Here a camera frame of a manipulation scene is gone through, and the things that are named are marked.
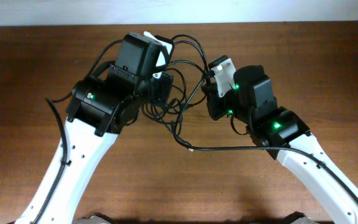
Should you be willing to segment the black cable long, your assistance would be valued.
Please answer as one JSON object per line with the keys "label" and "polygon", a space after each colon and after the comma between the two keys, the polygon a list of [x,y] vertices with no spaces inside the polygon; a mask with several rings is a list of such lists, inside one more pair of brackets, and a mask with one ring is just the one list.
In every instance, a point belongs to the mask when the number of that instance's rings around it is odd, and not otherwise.
{"label": "black cable long", "polygon": [[199,90],[201,90],[201,84],[206,83],[207,69],[201,68],[199,65],[189,60],[174,60],[173,62],[169,63],[168,68],[173,68],[171,67],[171,65],[178,64],[178,63],[185,63],[191,65],[192,67],[197,68],[201,72],[201,81],[199,84],[195,86],[193,90],[190,91],[190,94],[188,94],[187,91],[188,99],[185,101],[184,107],[180,110],[179,115],[166,115],[166,117],[164,117],[164,120],[169,121],[169,123],[167,125],[164,124],[162,125],[168,130],[168,132],[173,136],[174,140],[177,141],[177,143],[179,143],[179,145],[187,148],[190,151],[194,151],[194,149],[191,147],[191,144],[188,141],[184,140],[180,136],[180,134],[183,129],[185,111],[195,106],[198,106],[199,104],[203,103],[206,100],[206,95],[204,95],[200,100],[194,103],[191,102],[195,94]]}

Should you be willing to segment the black cable short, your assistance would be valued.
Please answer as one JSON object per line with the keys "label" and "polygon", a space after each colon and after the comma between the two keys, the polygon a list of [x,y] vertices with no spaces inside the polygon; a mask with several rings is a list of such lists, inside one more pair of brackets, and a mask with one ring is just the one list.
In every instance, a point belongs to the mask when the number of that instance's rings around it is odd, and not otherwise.
{"label": "black cable short", "polygon": [[[174,72],[179,76],[181,87],[173,83]],[[162,76],[151,81],[151,97],[142,105],[141,111],[148,119],[167,125],[166,115],[179,115],[188,99],[187,85],[184,74],[177,68],[168,68]]]}

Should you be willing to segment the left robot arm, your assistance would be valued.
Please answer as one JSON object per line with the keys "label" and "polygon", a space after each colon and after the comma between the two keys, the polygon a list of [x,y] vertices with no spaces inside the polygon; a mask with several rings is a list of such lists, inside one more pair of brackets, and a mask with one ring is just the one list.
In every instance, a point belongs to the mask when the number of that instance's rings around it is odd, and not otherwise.
{"label": "left robot arm", "polygon": [[97,58],[66,99],[58,118],[60,142],[18,223],[71,223],[99,162],[142,105],[166,102],[173,78],[165,73],[175,45],[149,32],[117,40],[114,60]]}

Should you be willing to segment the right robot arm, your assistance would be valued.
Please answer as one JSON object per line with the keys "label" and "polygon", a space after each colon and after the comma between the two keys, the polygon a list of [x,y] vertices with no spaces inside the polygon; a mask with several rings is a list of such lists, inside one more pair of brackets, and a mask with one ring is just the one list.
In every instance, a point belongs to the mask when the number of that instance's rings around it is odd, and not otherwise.
{"label": "right robot arm", "polygon": [[252,142],[287,168],[334,223],[358,223],[358,188],[328,157],[306,123],[278,106],[263,66],[236,70],[217,65],[207,76],[215,80],[202,87],[213,119],[227,114],[245,123]]}

